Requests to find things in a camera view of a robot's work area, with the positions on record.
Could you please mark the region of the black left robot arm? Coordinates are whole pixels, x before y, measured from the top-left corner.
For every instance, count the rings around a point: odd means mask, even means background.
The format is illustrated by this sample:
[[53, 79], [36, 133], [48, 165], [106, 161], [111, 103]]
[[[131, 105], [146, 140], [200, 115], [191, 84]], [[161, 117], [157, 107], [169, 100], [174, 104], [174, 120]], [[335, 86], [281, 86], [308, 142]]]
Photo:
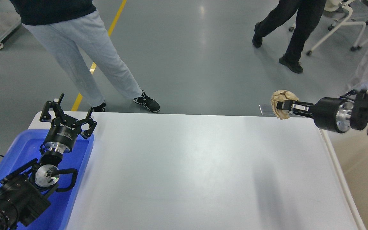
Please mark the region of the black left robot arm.
[[79, 169], [60, 169], [66, 153], [73, 151], [77, 138], [92, 136], [97, 122], [92, 118], [94, 107], [86, 117], [77, 119], [64, 113], [57, 101], [47, 101], [40, 115], [41, 122], [51, 124], [40, 145], [40, 158], [32, 159], [0, 180], [0, 230], [16, 230], [18, 224], [29, 226], [50, 207], [49, 197], [72, 190]]

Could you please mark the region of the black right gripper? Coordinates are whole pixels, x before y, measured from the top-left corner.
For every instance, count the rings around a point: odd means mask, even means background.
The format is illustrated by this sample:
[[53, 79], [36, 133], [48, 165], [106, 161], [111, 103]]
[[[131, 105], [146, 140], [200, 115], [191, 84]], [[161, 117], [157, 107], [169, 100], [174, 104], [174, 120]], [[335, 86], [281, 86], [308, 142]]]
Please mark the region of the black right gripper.
[[349, 100], [330, 97], [320, 99], [315, 105], [295, 100], [277, 102], [276, 105], [280, 115], [312, 115], [318, 128], [340, 134], [350, 129], [353, 107], [354, 103]]

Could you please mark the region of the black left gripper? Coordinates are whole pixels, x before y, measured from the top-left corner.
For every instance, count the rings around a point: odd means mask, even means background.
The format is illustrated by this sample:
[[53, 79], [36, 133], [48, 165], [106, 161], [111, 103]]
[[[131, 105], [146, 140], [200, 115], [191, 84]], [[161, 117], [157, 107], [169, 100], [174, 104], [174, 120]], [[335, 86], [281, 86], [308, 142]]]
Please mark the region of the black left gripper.
[[[80, 134], [84, 139], [88, 139], [93, 134], [97, 126], [97, 122], [91, 117], [94, 107], [91, 107], [82, 120], [78, 120], [71, 116], [65, 116], [63, 109], [60, 106], [64, 98], [64, 93], [62, 93], [57, 102], [56, 101], [46, 101], [39, 121], [51, 123], [50, 130], [43, 142], [43, 146], [46, 149], [59, 149], [59, 153], [69, 153], [73, 150], [75, 146], [77, 136]], [[50, 111], [53, 111], [55, 118], [52, 118]], [[87, 130], [82, 130], [82, 126], [88, 124]]]

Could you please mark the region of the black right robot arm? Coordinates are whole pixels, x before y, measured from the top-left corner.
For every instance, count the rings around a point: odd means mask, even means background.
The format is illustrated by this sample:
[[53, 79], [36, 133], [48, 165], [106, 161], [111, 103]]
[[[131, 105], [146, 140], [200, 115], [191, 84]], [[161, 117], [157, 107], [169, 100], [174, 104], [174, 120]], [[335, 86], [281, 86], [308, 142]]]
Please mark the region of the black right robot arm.
[[366, 129], [368, 136], [368, 90], [350, 90], [338, 98], [324, 97], [317, 103], [303, 102], [288, 90], [273, 93], [271, 107], [279, 119], [290, 114], [310, 118], [319, 129], [343, 134]]

